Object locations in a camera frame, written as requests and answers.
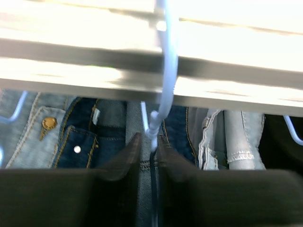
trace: light wash denim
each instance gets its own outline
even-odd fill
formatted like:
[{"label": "light wash denim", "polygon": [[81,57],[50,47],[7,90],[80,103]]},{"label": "light wash denim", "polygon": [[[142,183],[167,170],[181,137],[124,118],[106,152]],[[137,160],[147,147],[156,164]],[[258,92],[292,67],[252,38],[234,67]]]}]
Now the light wash denim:
[{"label": "light wash denim", "polygon": [[262,113],[189,108],[188,115],[200,169],[265,169],[258,152]]},{"label": "light wash denim", "polygon": [[[21,92],[4,90],[1,93],[0,114],[12,113]],[[57,153],[59,128],[72,96],[29,92],[22,112],[12,125],[1,126],[6,168],[50,168]],[[50,130],[42,141],[40,135],[45,117],[54,117],[57,126]]]}]

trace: clothing tag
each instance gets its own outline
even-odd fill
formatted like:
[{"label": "clothing tag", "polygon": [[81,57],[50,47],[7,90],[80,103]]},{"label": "clothing tag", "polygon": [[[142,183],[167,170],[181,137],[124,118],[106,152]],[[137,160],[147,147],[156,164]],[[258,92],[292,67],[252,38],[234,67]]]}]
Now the clothing tag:
[{"label": "clothing tag", "polygon": [[97,125],[99,116],[100,116],[100,110],[98,110],[97,108],[95,108],[93,119],[92,119],[94,125]]}]

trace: light blue jeans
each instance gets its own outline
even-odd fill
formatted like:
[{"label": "light blue jeans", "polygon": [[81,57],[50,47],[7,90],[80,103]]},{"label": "light blue jeans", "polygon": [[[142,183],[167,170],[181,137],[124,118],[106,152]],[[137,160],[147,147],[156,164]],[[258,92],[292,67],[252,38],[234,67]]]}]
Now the light blue jeans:
[{"label": "light blue jeans", "polygon": [[265,169],[258,152],[262,113],[190,108],[188,115],[200,169]]}]

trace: clothing rack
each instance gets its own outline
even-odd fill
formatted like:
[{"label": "clothing rack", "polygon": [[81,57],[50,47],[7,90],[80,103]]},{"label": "clothing rack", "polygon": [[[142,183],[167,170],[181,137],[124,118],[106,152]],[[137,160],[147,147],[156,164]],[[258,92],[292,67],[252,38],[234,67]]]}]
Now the clothing rack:
[{"label": "clothing rack", "polygon": [[[0,1],[1,87],[159,102],[163,13],[64,1]],[[175,105],[303,116],[301,30],[180,20]]]}]

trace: dark blue jeans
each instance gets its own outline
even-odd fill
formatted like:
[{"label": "dark blue jeans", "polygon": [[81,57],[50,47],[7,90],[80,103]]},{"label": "dark blue jeans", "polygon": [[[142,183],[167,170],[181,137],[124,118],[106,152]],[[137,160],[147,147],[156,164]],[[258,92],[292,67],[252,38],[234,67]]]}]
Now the dark blue jeans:
[{"label": "dark blue jeans", "polygon": [[[55,168],[94,168],[125,147],[125,128],[93,124],[97,101],[78,97],[72,102],[60,128]],[[74,151],[76,146],[80,147],[80,153]]]},{"label": "dark blue jeans", "polygon": [[[61,124],[53,167],[95,168],[125,147],[125,127],[93,124],[97,103],[97,99],[81,97],[72,102]],[[187,111],[187,107],[173,106],[162,128],[170,146],[196,164],[196,153],[188,137]],[[74,151],[76,146],[81,149],[79,153]]]},{"label": "dark blue jeans", "polygon": [[196,151],[189,139],[187,126],[188,107],[173,105],[162,124],[166,140],[178,153],[196,165]]}]

